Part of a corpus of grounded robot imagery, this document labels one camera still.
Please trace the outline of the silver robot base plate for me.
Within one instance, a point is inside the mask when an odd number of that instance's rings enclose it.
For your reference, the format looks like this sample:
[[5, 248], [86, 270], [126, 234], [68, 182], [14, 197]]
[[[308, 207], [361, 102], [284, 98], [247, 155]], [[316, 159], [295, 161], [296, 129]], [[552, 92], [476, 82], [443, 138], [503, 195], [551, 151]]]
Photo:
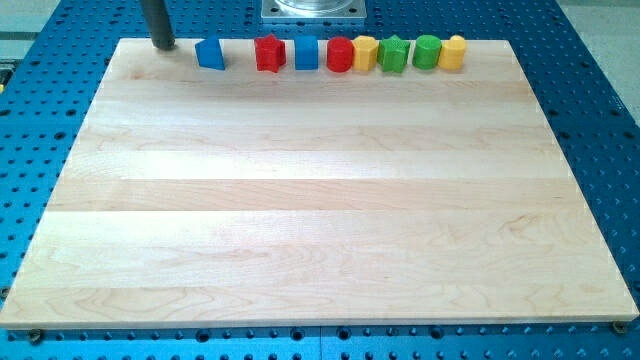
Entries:
[[365, 0], [261, 0], [261, 17], [269, 20], [364, 19]]

